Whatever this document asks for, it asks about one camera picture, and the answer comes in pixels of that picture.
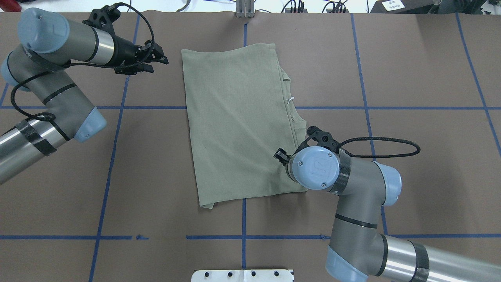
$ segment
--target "white floor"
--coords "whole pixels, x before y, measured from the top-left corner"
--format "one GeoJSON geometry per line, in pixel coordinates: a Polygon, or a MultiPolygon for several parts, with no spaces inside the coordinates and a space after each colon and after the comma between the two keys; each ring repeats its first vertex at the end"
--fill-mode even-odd
{"type": "MultiPolygon", "coordinates": [[[[36,0],[35,2],[21,4],[23,10],[30,7],[38,7],[54,12],[90,12],[92,9],[101,8],[120,0],[36,0]]],[[[158,10],[163,12],[174,12],[184,6],[186,0],[132,0],[133,7],[140,11],[158,10]]],[[[265,9],[273,13],[279,13],[287,0],[256,0],[255,9],[265,9]]],[[[306,0],[305,8],[309,13],[320,13],[327,2],[325,0],[306,0]]],[[[375,0],[369,0],[369,8],[374,5],[375,0]]],[[[366,13],[366,0],[348,0],[346,7],[351,13],[366,13]]],[[[501,15],[501,7],[489,5],[486,2],[483,10],[496,15],[501,15]]],[[[235,2],[229,0],[191,0],[186,12],[220,12],[235,11],[235,2]]]]}

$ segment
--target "white sticker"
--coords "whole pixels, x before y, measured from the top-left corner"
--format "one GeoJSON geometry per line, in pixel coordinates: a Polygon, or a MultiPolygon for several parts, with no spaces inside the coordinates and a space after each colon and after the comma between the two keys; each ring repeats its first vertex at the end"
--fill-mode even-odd
{"type": "Polygon", "coordinates": [[[404,4],[400,0],[390,0],[383,2],[383,6],[387,11],[393,11],[405,8],[404,4]]]}

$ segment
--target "white bracket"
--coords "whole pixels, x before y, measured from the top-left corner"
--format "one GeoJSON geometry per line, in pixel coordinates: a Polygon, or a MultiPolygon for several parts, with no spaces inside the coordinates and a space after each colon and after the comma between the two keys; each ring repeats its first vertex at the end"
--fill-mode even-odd
{"type": "Polygon", "coordinates": [[[294,282],[289,269],[198,270],[191,282],[294,282]]]}
{"type": "Polygon", "coordinates": [[[254,18],[254,0],[236,0],[237,18],[254,18]]]}

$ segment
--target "green cloth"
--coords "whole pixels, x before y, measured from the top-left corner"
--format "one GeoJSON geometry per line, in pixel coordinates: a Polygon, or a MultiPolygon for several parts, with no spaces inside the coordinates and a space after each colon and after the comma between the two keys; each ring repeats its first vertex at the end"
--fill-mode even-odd
{"type": "Polygon", "coordinates": [[[273,155],[293,153],[306,121],[291,98],[291,80],[274,44],[201,53],[182,50],[191,149],[201,207],[306,188],[273,155]]]}

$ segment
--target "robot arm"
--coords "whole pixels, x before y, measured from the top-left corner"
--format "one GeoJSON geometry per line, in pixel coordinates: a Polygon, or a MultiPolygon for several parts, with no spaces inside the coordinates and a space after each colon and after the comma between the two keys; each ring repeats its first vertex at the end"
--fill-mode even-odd
{"type": "Polygon", "coordinates": [[[393,205],[402,182],[392,167],[348,156],[328,132],[308,129],[309,139],[289,156],[275,154],[289,177],[311,190],[339,196],[328,247],[327,272],[341,282],[365,282],[369,275],[402,282],[497,281],[501,266],[379,234],[381,206],[393,205]]]}
{"type": "Polygon", "coordinates": [[[168,63],[154,41],[141,47],[115,35],[112,22],[120,17],[120,5],[93,10],[83,23],[37,8],[23,12],[18,23],[21,44],[4,60],[2,76],[13,86],[31,79],[19,90],[32,91],[47,112],[30,115],[0,136],[0,184],[65,142],[84,142],[106,126],[97,107],[65,73],[71,59],[129,75],[153,72],[148,62],[168,63]]]}

